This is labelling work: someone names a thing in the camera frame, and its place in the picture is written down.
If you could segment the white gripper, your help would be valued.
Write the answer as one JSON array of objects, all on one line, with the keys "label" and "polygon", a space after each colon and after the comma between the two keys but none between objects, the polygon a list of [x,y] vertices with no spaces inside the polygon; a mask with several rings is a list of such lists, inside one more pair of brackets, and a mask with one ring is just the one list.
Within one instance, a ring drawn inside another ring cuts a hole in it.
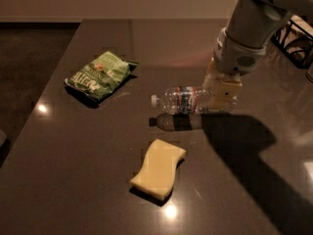
[{"label": "white gripper", "polygon": [[250,73],[262,60],[265,50],[265,47],[245,47],[233,40],[227,34],[226,28],[221,29],[214,46],[214,59],[210,60],[202,83],[204,89],[211,90],[208,103],[211,110],[224,110],[243,87],[238,75],[216,77],[217,70],[227,74]]}]

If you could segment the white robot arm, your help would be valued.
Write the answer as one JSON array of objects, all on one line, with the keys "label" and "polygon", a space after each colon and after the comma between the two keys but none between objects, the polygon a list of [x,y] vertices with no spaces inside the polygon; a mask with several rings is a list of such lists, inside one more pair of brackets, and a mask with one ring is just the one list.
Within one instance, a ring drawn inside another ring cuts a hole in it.
[{"label": "white robot arm", "polygon": [[272,35],[291,16],[312,13],[313,0],[238,0],[217,37],[202,84],[210,92],[208,108],[228,108],[243,87],[241,77],[261,62]]}]

